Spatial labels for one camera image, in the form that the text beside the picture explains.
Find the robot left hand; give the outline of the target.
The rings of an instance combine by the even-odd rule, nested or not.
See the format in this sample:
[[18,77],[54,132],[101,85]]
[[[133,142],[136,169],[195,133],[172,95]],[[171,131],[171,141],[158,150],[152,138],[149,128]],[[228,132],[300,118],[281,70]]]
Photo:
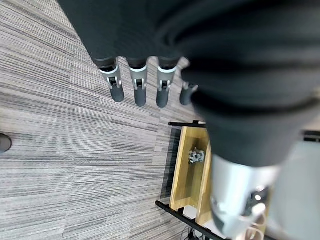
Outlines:
[[147,98],[147,59],[158,58],[156,103],[164,108],[180,58],[186,90],[212,150],[210,207],[227,238],[265,210],[301,128],[320,112],[317,0],[61,0],[63,12],[108,84],[124,99],[118,57],[135,102]]

